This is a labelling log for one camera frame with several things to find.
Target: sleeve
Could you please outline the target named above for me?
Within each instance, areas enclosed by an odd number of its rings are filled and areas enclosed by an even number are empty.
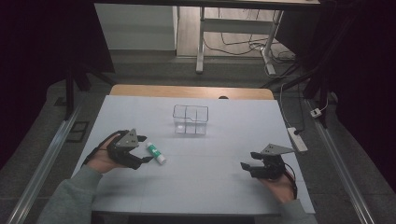
[[[84,165],[58,186],[37,223],[91,223],[92,201],[101,178],[101,174]]]
[[[283,224],[318,224],[315,216],[308,215],[298,199],[281,204],[280,215]]]

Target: transparent plastic box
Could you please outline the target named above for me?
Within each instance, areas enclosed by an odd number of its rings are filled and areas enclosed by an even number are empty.
[[[176,133],[206,134],[209,109],[200,105],[175,105],[174,122]]]

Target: wall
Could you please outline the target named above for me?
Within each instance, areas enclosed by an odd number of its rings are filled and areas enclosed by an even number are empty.
[[[176,7],[95,4],[95,8],[109,49],[176,49]]]

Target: power strip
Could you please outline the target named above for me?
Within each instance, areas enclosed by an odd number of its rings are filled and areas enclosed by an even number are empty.
[[[299,152],[306,152],[308,148],[306,147],[303,138],[299,134],[295,134],[295,128],[288,128],[289,136],[293,141],[294,146],[297,148]]]
[[[314,110],[311,110],[311,116],[312,118],[317,118],[321,115],[321,111],[319,110],[319,108],[316,108]]]

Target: metal frame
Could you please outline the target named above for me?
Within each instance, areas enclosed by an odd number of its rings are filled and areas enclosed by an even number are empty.
[[[311,104],[309,104],[307,100],[304,101],[309,111],[314,109],[314,107],[311,106]],[[374,224],[375,221],[370,212],[370,209],[368,208],[366,201],[364,201],[364,198],[361,195],[361,191],[355,184],[352,175],[349,173],[347,166],[344,163],[344,160],[337,146],[332,140],[332,136],[330,135],[329,131],[323,128],[318,119],[315,119],[315,126],[317,127],[318,133],[329,152],[329,157],[332,160],[335,170],[340,176],[341,182],[343,183],[346,193],[349,195],[350,200],[355,207],[356,214],[361,220],[361,223]]]
[[[35,173],[26,186],[14,210],[12,211],[11,216],[8,218],[7,223],[23,223],[23,221],[26,219],[33,203],[35,202],[38,192],[41,190],[41,187],[43,186],[44,181],[46,180],[47,175],[52,168],[52,164],[58,157],[59,151],[64,144],[67,134],[71,130],[73,123],[82,108],[85,98],[86,94],[82,93],[82,97],[79,100],[76,109],[70,115],[69,120],[64,120],[62,122],[58,132],[55,134],[52,142],[49,144],[46,154],[35,169]]]
[[[274,21],[240,21],[227,19],[205,19],[205,8],[200,10],[200,30],[197,53],[196,74],[204,72],[204,32],[230,33],[230,34],[256,34],[268,35],[265,48],[261,49],[265,66],[270,76],[276,74],[272,65],[269,52],[274,41],[277,27],[282,17],[283,11],[276,11]]]

